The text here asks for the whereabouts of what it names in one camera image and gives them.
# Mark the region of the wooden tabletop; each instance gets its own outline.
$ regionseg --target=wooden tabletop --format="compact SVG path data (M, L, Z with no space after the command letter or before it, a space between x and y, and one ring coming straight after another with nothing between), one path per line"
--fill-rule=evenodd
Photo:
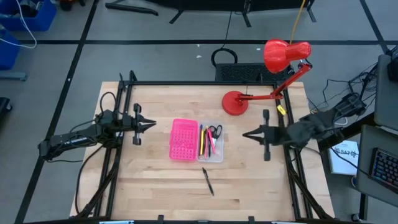
M104 82L99 96L116 94L118 82ZM263 122L262 110L270 111L270 126L277 126L274 100L250 101L241 116L230 116L221 107L221 99L231 90L246 92L246 86L134 86L129 111L134 103L142 106L142 115L157 124L141 134L142 145L132 144L133 132L125 133L112 219L156 220L294 220L288 175L282 146L271 146L271 161L263 161L264 147L242 137ZM248 94L265 95L268 86L248 86ZM293 83L289 96L295 120L309 114L302 83ZM112 110L112 97L103 100L104 109ZM100 112L97 104L96 114ZM169 159L169 137L175 118L215 120L224 124L224 161L182 162ZM315 141L309 147L318 149ZM98 146L86 149L87 158ZM86 164L80 181L80 209L98 188L105 150ZM317 153L302 151L309 191L334 216L330 194ZM204 167L215 195L210 194L201 168ZM304 206L298 191L302 215ZM104 214L108 193L104 194Z

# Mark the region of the white cord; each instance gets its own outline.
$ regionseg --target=white cord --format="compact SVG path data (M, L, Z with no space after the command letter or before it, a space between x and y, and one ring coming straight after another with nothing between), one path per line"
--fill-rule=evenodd
M25 48L27 48L27 49L34 49L34 48L36 48L36 46L37 46L37 41L36 41L35 37L33 36L32 32L29 30L29 28L28 28L27 25L26 25L24 16L22 15L22 9L21 9L21 5L19 4L19 1L18 1L18 0L16 0L16 1L17 1L18 8L19 8L19 14L21 15L21 22L22 22L22 25L24 25L24 27L25 27L25 28L27 29L27 31L29 32L30 36L32 36L33 40L35 41L35 44L34 44L33 47L29 47L29 46L26 46L26 45L14 44L14 43L8 42L8 41L6 41L6 40L4 40L4 39L2 39L2 38L0 38L0 40L3 41L3 42L5 42L5 43L7 43L7 44L14 45L14 46L25 47Z
M346 120L345 123L337 123L337 122L335 122L335 124L337 124L337 125L346 125L346 124L348 124L348 119L347 119L347 117L344 117L344 119Z

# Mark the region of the yellow cord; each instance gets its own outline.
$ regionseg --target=yellow cord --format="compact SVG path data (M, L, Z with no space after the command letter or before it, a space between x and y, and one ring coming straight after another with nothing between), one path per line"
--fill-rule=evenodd
M294 22L294 26L293 26L293 30L292 30L292 36L290 36L290 44L292 44L292 42L293 42L294 32L296 31L296 26L297 26L297 23L299 22L299 18L300 18L301 12L303 11L304 4L305 4L305 0L303 0L303 3L301 3L300 11L298 12L298 15L296 17L296 21Z

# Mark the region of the blue bin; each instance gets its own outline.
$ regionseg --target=blue bin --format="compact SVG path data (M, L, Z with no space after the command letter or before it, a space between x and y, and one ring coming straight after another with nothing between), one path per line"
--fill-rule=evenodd
M34 3L38 3L39 1L40 0L32 0ZM3 14L10 14L11 12L18 10L16 0L3 0L0 6L8 10L6 11L2 9ZM57 10L50 0L43 0L43 5L36 17L24 17L24 20L30 31L46 31L50 28L56 13ZM2 24L7 30L26 31L20 17L0 17L0 24Z
M8 42L19 44L19 41L4 29L0 30L0 37ZM14 66L18 51L18 46L0 40L0 70L8 70Z

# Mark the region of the pink container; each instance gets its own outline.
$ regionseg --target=pink container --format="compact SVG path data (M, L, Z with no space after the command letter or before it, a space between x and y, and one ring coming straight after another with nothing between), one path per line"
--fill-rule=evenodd
M194 161L198 149L198 122L174 119L170 134L170 159Z

